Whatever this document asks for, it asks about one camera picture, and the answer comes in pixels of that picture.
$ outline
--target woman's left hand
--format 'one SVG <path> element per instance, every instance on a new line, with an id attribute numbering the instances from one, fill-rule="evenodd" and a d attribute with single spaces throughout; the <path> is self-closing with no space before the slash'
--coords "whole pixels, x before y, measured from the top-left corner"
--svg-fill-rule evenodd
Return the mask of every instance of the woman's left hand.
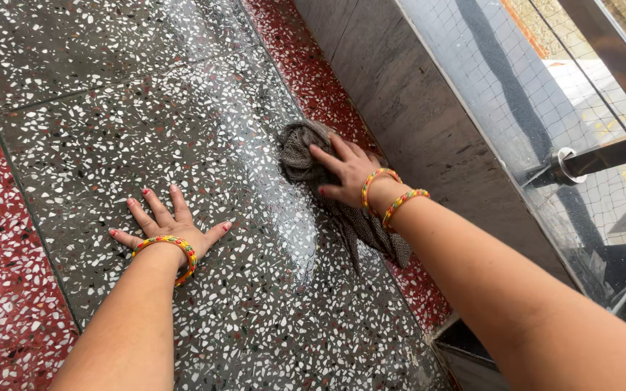
<path id="1" fill-rule="evenodd" d="M 195 227 L 192 221 L 192 214 L 187 208 L 187 203 L 177 185 L 170 185 L 170 198 L 173 201 L 175 218 L 170 215 L 170 212 L 163 206 L 159 198 L 156 197 L 154 191 L 144 189 L 142 194 L 144 194 L 144 200 L 151 207 L 151 211 L 154 213 L 156 220 L 149 217 L 141 207 L 141 203 L 134 198 L 127 198 L 127 207 L 146 236 L 173 235 L 183 238 L 193 246 L 197 253 L 197 259 L 204 257 L 207 250 L 231 228 L 231 222 L 224 221 L 213 226 L 209 231 L 202 233 Z M 144 239 L 140 237 L 130 235 L 115 228 L 111 228 L 109 232 L 115 240 L 131 249 L 134 249 L 144 241 Z M 187 264 L 187 255 L 182 254 L 180 266 L 185 264 Z"/>

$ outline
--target gray terrazzo tile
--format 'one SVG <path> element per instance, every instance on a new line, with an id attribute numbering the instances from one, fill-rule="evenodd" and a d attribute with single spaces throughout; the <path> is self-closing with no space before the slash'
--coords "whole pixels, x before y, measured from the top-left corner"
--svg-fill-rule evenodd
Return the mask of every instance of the gray terrazzo tile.
<path id="1" fill-rule="evenodd" d="M 86 325 L 129 263 L 128 196 L 168 183 L 234 227 L 174 296 L 177 390 L 447 390 L 379 254 L 363 276 L 288 184 L 277 134 L 300 118 L 260 47 L 0 115 L 30 210 Z"/>
<path id="2" fill-rule="evenodd" d="M 255 42 L 237 0 L 0 0 L 0 112 Z"/>

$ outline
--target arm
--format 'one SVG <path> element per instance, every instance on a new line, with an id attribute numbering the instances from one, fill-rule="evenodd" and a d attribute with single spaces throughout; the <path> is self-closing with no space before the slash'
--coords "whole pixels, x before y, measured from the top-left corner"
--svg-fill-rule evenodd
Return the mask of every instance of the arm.
<path id="1" fill-rule="evenodd" d="M 143 194 L 156 221 L 133 198 L 127 207 L 147 237 L 182 237 L 198 258 L 231 227 L 220 223 L 202 234 L 176 185 L 170 187 L 175 219 L 153 191 L 144 189 Z M 110 234 L 130 248 L 143 241 L 115 229 Z M 171 390 L 172 294 L 178 268 L 185 264 L 187 256 L 172 244 L 152 244 L 137 254 L 65 360 L 51 390 Z"/>
<path id="2" fill-rule="evenodd" d="M 340 159 L 311 154 L 342 181 L 325 196 L 360 207 L 361 187 L 378 161 L 336 136 Z M 369 187 L 375 211 L 406 185 L 379 177 Z M 439 288 L 504 373 L 522 390 L 626 390 L 626 324 L 509 246 L 427 198 L 395 211 L 403 236 Z"/>

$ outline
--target cleaning cloth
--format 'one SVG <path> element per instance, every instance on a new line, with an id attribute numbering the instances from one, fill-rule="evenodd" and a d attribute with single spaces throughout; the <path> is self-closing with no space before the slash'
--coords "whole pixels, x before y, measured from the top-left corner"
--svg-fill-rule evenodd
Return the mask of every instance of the cleaning cloth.
<path id="1" fill-rule="evenodd" d="M 284 172 L 292 182 L 304 183 L 318 204 L 332 216 L 357 273 L 361 272 L 357 239 L 387 255 L 400 267 L 407 266 L 412 249 L 400 235 L 388 233 L 383 229 L 381 220 L 365 210 L 352 208 L 318 193 L 322 184 L 340 184 L 339 178 L 315 160 L 308 150 L 308 146 L 315 144 L 336 156 L 327 137 L 329 131 L 332 131 L 329 127 L 316 121 L 305 120 L 287 125 L 281 136 L 283 148 L 280 161 Z"/>

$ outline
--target colorful bangle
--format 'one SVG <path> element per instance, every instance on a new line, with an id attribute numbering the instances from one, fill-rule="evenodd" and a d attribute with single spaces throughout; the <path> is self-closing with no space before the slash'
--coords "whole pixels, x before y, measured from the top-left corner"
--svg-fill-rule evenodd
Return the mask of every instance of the colorful bangle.
<path id="1" fill-rule="evenodd" d="M 190 266 L 188 266 L 185 274 L 183 274 L 182 276 L 178 277 L 175 280 L 175 286 L 179 287 L 185 282 L 185 280 L 187 280 L 187 277 L 192 276 L 192 273 L 195 272 L 195 268 L 197 268 L 197 254 L 195 253 L 195 249 L 192 248 L 192 245 L 186 242 L 185 239 L 181 239 L 177 236 L 173 236 L 173 235 L 155 236 L 155 237 L 146 239 L 143 242 L 141 242 L 139 245 L 137 245 L 134 251 L 132 251 L 132 258 L 134 258 L 137 254 L 139 254 L 140 251 L 142 251 L 143 249 L 145 249 L 146 247 L 154 243 L 170 243 L 170 244 L 177 245 L 187 255 L 187 259 L 190 262 Z"/>
<path id="2" fill-rule="evenodd" d="M 393 202 L 392 205 L 388 207 L 388 210 L 385 211 L 385 217 L 383 217 L 383 229 L 388 230 L 390 218 L 393 216 L 393 213 L 395 213 L 395 210 L 400 207 L 400 205 L 407 202 L 407 200 L 409 200 L 410 198 L 419 195 L 422 197 L 430 198 L 429 191 L 426 191 L 424 189 L 415 189 L 413 191 L 406 192 L 405 194 L 401 195 L 397 200 L 395 200 L 395 202 Z"/>
<path id="3" fill-rule="evenodd" d="M 374 212 L 373 209 L 371 209 L 371 207 L 369 206 L 369 186 L 378 174 L 388 174 L 396 182 L 402 183 L 402 180 L 400 179 L 398 174 L 390 168 L 378 168 L 378 170 L 369 175 L 369 177 L 366 179 L 366 182 L 364 182 L 364 186 L 361 187 L 361 205 L 364 209 L 369 211 L 371 216 L 375 215 L 376 212 Z"/>

